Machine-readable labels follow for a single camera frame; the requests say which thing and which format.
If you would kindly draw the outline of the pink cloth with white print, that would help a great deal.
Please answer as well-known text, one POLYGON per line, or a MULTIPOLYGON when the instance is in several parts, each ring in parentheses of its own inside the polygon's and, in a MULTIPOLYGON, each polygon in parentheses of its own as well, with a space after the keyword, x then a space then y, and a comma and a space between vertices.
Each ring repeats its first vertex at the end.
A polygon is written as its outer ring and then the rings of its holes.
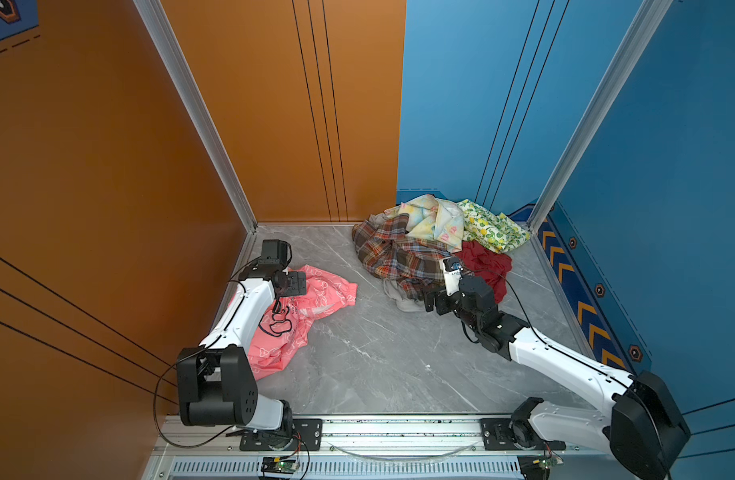
POLYGON ((358 286, 324 270, 305 265, 306 293, 285 297, 269 307, 251 341, 248 361, 256 380, 281 372, 301 348, 317 322, 345 307, 355 306, 358 286))

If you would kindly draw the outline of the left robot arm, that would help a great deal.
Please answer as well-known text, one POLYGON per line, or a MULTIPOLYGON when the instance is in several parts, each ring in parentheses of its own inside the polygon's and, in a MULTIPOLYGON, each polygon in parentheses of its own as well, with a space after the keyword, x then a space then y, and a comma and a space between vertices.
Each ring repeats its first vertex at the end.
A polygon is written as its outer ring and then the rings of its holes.
POLYGON ((183 349, 174 364, 179 417, 186 426, 227 426, 292 435, 289 404, 258 393, 249 347, 264 314, 285 297, 305 294, 305 274, 291 272, 292 249, 265 240, 257 258, 228 280, 230 299, 213 330, 195 348, 183 349))

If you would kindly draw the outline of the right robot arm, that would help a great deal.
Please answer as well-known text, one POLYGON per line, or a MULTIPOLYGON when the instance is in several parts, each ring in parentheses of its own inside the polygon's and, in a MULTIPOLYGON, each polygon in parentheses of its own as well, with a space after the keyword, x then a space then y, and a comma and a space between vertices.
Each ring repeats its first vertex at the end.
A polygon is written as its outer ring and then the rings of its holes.
POLYGON ((477 276, 449 277, 425 290, 427 311, 455 314, 470 342, 531 368, 583 398, 589 408, 529 397, 509 420, 511 442, 549 451, 555 442, 609 454, 639 479, 667 479, 691 439, 667 384, 657 375, 595 362, 542 334, 527 319, 499 309, 477 276))

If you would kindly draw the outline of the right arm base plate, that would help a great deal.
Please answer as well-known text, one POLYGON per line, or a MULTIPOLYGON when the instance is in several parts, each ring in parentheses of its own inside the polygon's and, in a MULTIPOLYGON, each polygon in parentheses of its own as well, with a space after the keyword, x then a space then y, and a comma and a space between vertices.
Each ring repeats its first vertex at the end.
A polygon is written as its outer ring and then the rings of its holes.
POLYGON ((505 417, 485 417, 479 420, 483 445, 487 451, 565 451, 567 444, 563 441, 545 441, 523 420, 512 420, 505 417))

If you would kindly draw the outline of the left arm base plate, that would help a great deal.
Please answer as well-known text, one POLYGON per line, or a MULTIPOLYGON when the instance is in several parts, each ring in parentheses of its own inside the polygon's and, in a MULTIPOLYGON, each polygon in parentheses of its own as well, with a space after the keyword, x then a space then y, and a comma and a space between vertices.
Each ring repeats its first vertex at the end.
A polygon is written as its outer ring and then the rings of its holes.
POLYGON ((297 448, 315 452, 321 448, 323 420, 295 417, 291 424, 277 430, 245 430, 239 449, 243 452, 293 452, 297 448))

